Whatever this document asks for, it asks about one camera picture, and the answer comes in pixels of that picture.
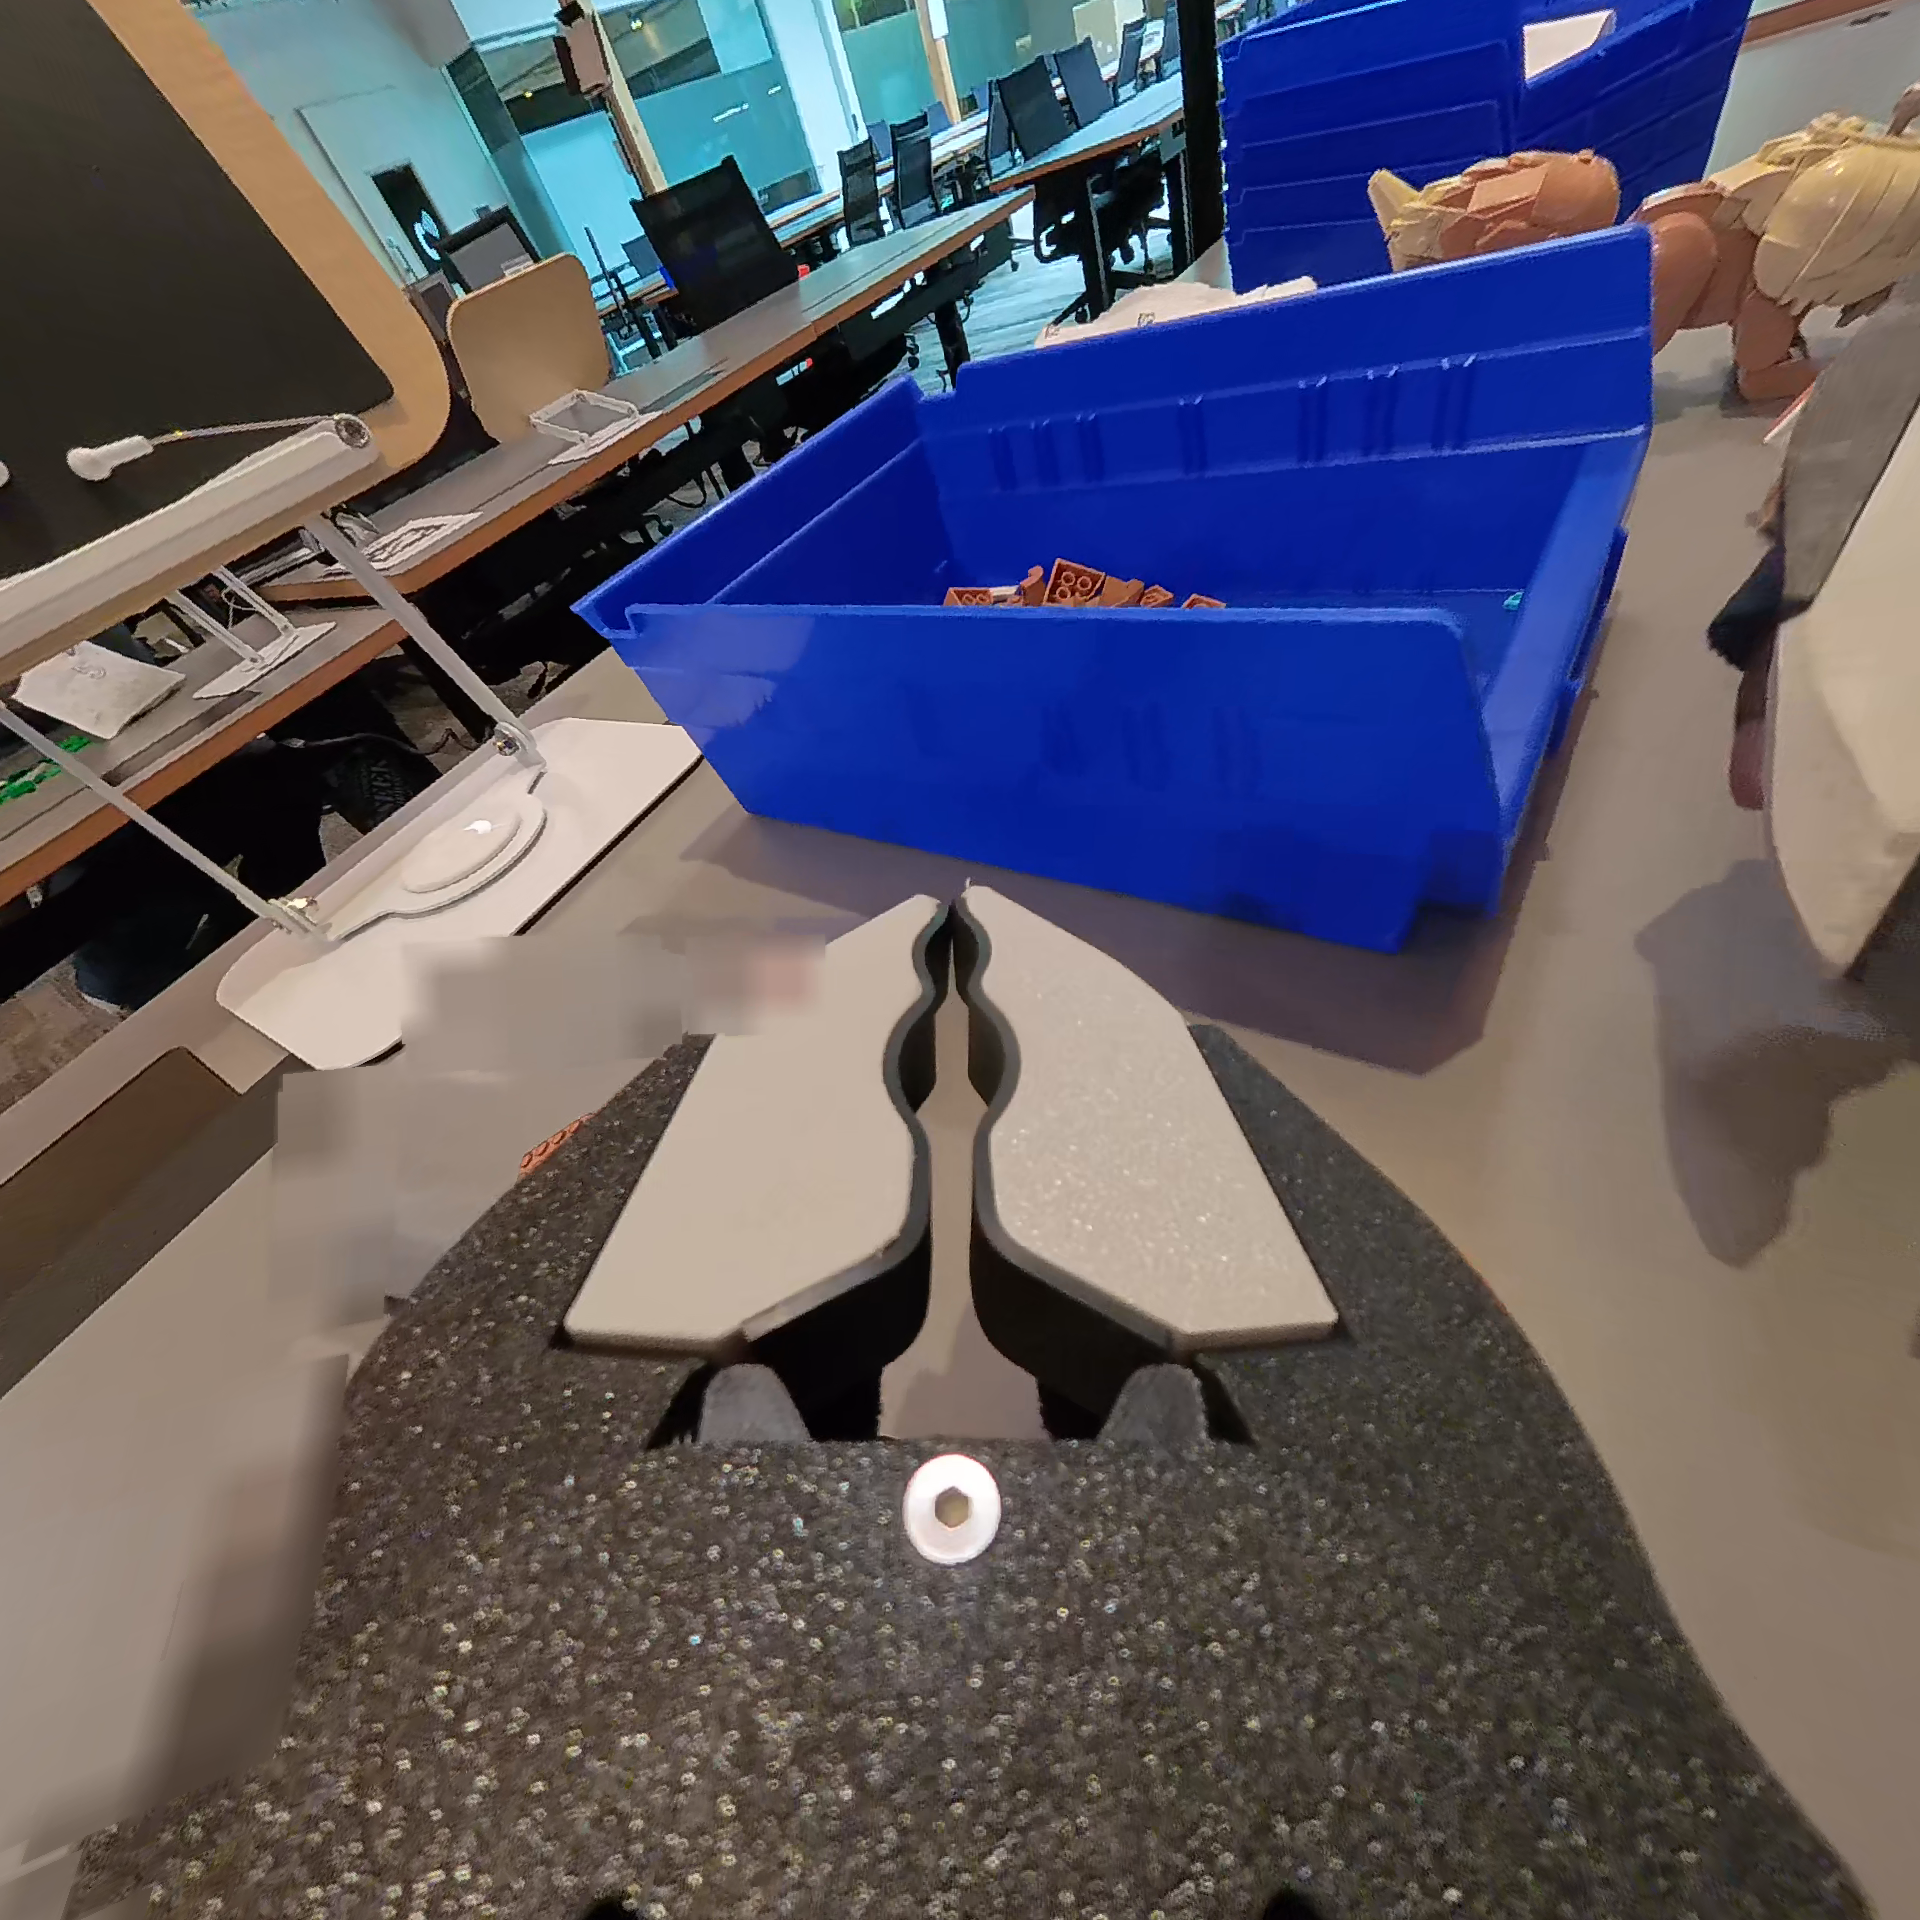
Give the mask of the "plywood chair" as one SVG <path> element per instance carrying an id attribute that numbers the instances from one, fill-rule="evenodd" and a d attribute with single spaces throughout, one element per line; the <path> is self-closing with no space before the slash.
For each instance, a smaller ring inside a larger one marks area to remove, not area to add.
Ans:
<path id="1" fill-rule="evenodd" d="M 573 255 L 452 300 L 449 351 L 469 404 L 499 446 L 535 434 L 532 414 L 615 378 L 586 265 Z"/>

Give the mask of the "white metal book stand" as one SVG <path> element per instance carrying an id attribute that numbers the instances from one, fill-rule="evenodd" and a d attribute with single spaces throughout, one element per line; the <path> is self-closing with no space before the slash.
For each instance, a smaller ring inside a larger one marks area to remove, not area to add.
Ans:
<path id="1" fill-rule="evenodd" d="M 370 425 L 336 414 L 276 420 L 276 432 L 271 446 L 175 504 L 9 575 L 5 678 L 299 524 L 493 718 L 493 759 L 472 761 L 441 801 L 345 880 L 312 899 L 268 899 L 12 707 L 5 728 L 265 924 L 229 967 L 218 1002 L 281 1054 L 339 1071 L 401 1046 L 429 961 L 529 928 L 701 755 L 681 728 L 589 718 L 532 728 L 512 715 L 331 520 L 380 464 Z"/>

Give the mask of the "brown and cream lego animal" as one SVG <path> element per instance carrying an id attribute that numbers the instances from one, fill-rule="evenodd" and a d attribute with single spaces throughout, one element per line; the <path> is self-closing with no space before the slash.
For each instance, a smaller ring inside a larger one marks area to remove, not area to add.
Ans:
<path id="1" fill-rule="evenodd" d="M 1825 113 L 1714 176 L 1658 191 L 1628 222 L 1651 238 L 1651 337 L 1729 327 L 1741 400 L 1799 400 L 1815 368 L 1804 320 L 1847 327 L 1917 267 L 1917 87 L 1880 127 Z M 1367 199 L 1395 272 L 1619 225 L 1617 168 L 1595 151 L 1515 151 L 1425 187 L 1379 169 Z"/>

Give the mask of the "blue plastic bin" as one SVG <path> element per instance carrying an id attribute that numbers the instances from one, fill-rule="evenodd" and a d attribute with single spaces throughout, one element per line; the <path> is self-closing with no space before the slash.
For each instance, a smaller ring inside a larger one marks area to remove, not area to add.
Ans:
<path id="1" fill-rule="evenodd" d="M 573 610 L 752 815 L 1393 954 L 1500 905 L 1649 320 L 1617 226 L 900 378 Z M 1053 561 L 1227 606 L 941 606 Z"/>

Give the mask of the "black board with wooden rim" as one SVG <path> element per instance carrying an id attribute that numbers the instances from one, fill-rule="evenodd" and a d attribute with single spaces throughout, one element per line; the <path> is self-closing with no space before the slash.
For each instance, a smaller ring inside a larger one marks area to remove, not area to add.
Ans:
<path id="1" fill-rule="evenodd" d="M 5 577 L 167 511 L 325 417 L 386 472 L 447 359 L 178 6 L 2 8 Z"/>

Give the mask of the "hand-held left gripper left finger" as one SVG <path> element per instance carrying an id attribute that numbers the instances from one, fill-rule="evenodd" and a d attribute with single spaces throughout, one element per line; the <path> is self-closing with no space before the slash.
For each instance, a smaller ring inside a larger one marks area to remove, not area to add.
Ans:
<path id="1" fill-rule="evenodd" d="M 877 1430 L 931 1295 L 920 1110 L 952 954 L 911 896 L 823 950 L 800 1004 L 709 1042 L 567 1308 L 595 1353 L 768 1369 L 807 1430 Z"/>

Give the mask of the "stack of blue bins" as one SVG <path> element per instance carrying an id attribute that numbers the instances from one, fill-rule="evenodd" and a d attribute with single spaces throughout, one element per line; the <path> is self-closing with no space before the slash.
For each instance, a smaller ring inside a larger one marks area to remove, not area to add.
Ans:
<path id="1" fill-rule="evenodd" d="M 1388 272 L 1375 172 L 1595 154 L 1620 212 L 1706 174 L 1746 3 L 1293 6 L 1220 49 L 1237 290 Z"/>

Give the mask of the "small white stand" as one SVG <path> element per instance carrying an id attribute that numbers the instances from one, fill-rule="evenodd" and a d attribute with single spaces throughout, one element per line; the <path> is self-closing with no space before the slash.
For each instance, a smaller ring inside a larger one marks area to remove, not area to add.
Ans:
<path id="1" fill-rule="evenodd" d="M 602 391 L 567 391 L 529 414 L 529 425 L 554 444 L 551 467 L 572 467 L 658 420 L 635 403 Z"/>
<path id="2" fill-rule="evenodd" d="M 304 627 L 296 624 L 229 567 L 215 569 L 207 578 L 207 587 L 218 592 L 221 602 L 219 612 L 208 610 L 200 599 L 180 590 L 165 598 L 169 617 L 183 624 L 197 641 L 229 656 L 229 665 L 221 673 L 193 689 L 191 697 L 197 705 L 213 705 L 251 691 L 255 683 L 296 660 L 306 648 L 333 628 L 331 619 Z"/>

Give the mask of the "black pole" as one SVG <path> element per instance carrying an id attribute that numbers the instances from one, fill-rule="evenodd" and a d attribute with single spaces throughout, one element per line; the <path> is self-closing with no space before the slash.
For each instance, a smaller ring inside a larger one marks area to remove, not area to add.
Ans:
<path id="1" fill-rule="evenodd" d="M 1225 234 L 1220 158 L 1218 3 L 1177 3 L 1185 81 L 1186 260 L 1199 265 Z"/>

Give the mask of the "long wooden desk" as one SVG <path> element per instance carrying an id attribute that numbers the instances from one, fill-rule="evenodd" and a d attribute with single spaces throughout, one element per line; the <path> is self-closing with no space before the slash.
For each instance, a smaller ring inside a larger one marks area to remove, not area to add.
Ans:
<path id="1" fill-rule="evenodd" d="M 1031 185 L 1011 187 L 989 202 L 855 248 L 650 368 L 623 378 L 612 396 L 631 398 L 645 420 L 589 460 L 572 467 L 532 464 L 529 446 L 519 444 L 458 470 L 443 486 L 425 490 L 421 502 L 433 512 L 469 512 L 472 522 L 421 556 L 419 566 L 393 575 L 391 586 L 416 595 L 447 578 L 687 420 L 706 417 L 760 378 L 802 359 L 828 332 L 866 319 L 915 276 L 1007 225 L 1031 199 Z M 275 667 L 247 695 L 207 707 L 180 691 L 155 710 L 151 723 L 163 726 L 163 735 L 154 746 L 141 746 L 129 774 L 108 778 L 109 801 L 169 799 L 401 642 L 401 624 L 376 606 L 333 603 L 321 612 L 331 619 L 330 634 Z"/>
<path id="2" fill-rule="evenodd" d="M 1124 154 L 1185 124 L 1185 73 L 1140 90 L 1133 98 L 1099 115 L 1089 129 L 1067 135 L 1065 143 L 1033 161 L 1019 163 L 1012 172 L 993 182 L 1000 194 L 1012 194 L 1045 176 L 1079 172 Z"/>

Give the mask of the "pile of brown lego bricks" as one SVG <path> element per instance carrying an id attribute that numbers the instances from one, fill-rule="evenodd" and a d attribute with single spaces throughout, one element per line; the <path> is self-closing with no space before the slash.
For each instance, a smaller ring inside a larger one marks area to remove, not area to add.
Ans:
<path id="1" fill-rule="evenodd" d="M 941 606 L 960 610 L 1216 610 L 1227 603 L 1203 592 L 1177 595 L 1159 584 L 1127 578 L 1076 561 L 1053 561 L 1049 567 L 1031 567 L 1018 584 L 952 586 Z"/>

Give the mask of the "black office chair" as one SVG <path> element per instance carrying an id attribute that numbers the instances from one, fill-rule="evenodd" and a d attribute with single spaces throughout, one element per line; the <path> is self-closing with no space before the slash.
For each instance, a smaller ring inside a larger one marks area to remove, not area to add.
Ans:
<path id="1" fill-rule="evenodd" d="M 1051 154 L 1073 135 L 1073 120 L 1042 55 L 996 79 L 993 96 L 1012 143 L 1012 154 L 1024 163 Z"/>
<path id="2" fill-rule="evenodd" d="M 679 334 L 701 334 L 800 283 L 736 158 L 634 203 Z"/>

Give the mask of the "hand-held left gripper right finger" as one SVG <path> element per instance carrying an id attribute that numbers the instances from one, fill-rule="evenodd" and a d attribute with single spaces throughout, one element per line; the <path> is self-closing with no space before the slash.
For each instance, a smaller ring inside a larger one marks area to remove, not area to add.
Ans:
<path id="1" fill-rule="evenodd" d="M 970 1282 L 1047 1426 L 1097 1434 L 1143 1369 L 1338 1332 L 1338 1308 L 1186 1017 L 986 886 L 954 904 L 986 1113 Z"/>

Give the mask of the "dark computer monitor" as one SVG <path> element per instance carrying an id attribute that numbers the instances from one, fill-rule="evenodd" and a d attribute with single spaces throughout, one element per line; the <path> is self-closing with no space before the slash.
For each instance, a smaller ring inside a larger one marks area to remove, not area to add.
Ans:
<path id="1" fill-rule="evenodd" d="M 441 271 L 458 295 L 529 272 L 541 260 L 512 209 L 485 209 L 467 226 L 439 241 Z"/>

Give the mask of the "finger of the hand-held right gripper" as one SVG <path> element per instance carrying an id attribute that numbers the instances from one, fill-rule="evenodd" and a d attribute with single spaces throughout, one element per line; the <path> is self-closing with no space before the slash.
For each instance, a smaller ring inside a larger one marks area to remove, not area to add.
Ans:
<path id="1" fill-rule="evenodd" d="M 1875 496 L 1777 656 L 1767 835 L 1828 974 L 1856 966 L 1917 852 L 1916 506 Z"/>
<path id="2" fill-rule="evenodd" d="M 1763 659 L 1820 595 L 1917 403 L 1917 311 L 1884 307 L 1797 409 L 1763 516 L 1761 562 L 1713 623 L 1733 667 Z"/>

